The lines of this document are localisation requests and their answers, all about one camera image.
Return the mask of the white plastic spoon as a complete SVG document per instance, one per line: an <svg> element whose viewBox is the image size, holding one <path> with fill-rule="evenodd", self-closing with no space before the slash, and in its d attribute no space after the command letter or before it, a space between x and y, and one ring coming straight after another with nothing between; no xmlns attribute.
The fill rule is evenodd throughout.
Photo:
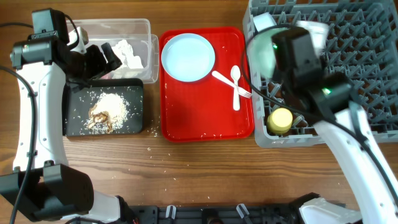
<svg viewBox="0 0 398 224"><path fill-rule="evenodd" d="M239 100L239 93L238 93L238 81L241 77L241 73L240 73L240 69L237 65L234 65L231 68L231 72L230 72L231 78L233 79L234 84L236 85L236 87L234 88L234 94L233 94L233 109L235 111L239 111L240 110L240 100Z"/></svg>

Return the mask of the white plastic fork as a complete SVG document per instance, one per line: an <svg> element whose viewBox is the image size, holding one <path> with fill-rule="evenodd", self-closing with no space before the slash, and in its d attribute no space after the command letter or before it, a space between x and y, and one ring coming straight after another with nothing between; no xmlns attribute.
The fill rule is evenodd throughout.
<svg viewBox="0 0 398 224"><path fill-rule="evenodd" d="M223 83L233 87L235 90L238 91L238 94L240 96L243 96L245 98L251 98L252 94L250 92L248 92L247 90L245 90L244 88L234 84L231 80L227 79L225 76L223 76L220 72L217 71L212 71L211 75L213 77L215 77L216 79L222 81Z"/></svg>

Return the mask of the light blue plate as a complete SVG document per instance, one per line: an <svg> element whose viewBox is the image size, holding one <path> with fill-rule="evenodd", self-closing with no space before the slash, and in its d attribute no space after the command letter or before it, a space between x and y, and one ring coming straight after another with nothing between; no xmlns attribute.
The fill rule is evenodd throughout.
<svg viewBox="0 0 398 224"><path fill-rule="evenodd" d="M201 35L184 33L172 37L161 53L161 63L172 78L180 82L197 82L215 65L215 50Z"/></svg>

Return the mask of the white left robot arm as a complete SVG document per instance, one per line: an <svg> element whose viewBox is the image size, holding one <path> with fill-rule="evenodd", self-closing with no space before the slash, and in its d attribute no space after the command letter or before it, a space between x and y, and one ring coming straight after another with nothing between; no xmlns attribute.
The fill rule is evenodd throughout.
<svg viewBox="0 0 398 224"><path fill-rule="evenodd" d="M11 174L1 177L1 195L32 222L138 223L120 196L95 191L89 176L68 164L63 145L66 82L87 85L121 66L109 44L88 45L70 16L48 8L32 13L33 33L17 42L8 72L20 91L19 145Z"/></svg>

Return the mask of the light blue small bowl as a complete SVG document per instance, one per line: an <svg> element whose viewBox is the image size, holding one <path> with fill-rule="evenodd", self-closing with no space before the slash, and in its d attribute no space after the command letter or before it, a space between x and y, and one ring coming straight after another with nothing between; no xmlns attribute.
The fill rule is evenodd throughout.
<svg viewBox="0 0 398 224"><path fill-rule="evenodd" d="M254 26L258 32L260 32L266 28L277 25L274 18L268 12L254 16L253 22L254 22Z"/></svg>

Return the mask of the green bowl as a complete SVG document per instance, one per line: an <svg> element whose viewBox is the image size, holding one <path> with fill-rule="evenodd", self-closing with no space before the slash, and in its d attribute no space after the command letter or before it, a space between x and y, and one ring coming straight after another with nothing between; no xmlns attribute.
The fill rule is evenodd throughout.
<svg viewBox="0 0 398 224"><path fill-rule="evenodd" d="M260 75L265 80L273 77L276 60L272 36L286 28L270 29L254 36L248 46L248 59L252 73Z"/></svg>

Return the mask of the food scraps with rice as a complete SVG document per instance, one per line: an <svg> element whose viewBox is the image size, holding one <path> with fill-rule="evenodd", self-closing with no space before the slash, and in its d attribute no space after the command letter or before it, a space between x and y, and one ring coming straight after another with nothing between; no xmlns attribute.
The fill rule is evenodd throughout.
<svg viewBox="0 0 398 224"><path fill-rule="evenodd" d="M102 93L89 109L86 129L91 134L111 134L127 121L129 102L116 93Z"/></svg>

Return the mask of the white paper napkin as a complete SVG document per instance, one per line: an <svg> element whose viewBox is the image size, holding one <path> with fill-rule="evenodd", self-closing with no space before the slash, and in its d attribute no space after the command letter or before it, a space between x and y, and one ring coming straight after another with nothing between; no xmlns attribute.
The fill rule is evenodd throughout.
<svg viewBox="0 0 398 224"><path fill-rule="evenodd" d="M113 72L112 79L134 78L139 74L136 69L144 68L140 56L134 55L133 47L127 40L119 41L112 50L122 62L122 65Z"/></svg>

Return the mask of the yellow plastic cup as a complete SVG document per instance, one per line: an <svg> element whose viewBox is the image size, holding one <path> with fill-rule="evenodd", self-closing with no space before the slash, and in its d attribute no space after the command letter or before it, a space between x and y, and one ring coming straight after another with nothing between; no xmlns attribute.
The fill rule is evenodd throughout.
<svg viewBox="0 0 398 224"><path fill-rule="evenodd" d="M286 108L277 108L267 118L267 128L274 134L285 134L292 127L293 115Z"/></svg>

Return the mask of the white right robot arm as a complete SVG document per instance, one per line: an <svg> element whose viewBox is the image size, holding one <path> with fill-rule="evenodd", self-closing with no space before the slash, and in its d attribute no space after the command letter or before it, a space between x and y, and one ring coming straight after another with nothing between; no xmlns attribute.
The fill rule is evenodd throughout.
<svg viewBox="0 0 398 224"><path fill-rule="evenodd" d="M343 73L328 74L322 52L329 28L282 24L267 27L246 40L245 52L255 41L275 59L267 79L282 85L283 102L251 89L271 103L307 119L338 161L359 205L361 223L397 223L397 179L368 123L357 91Z"/></svg>

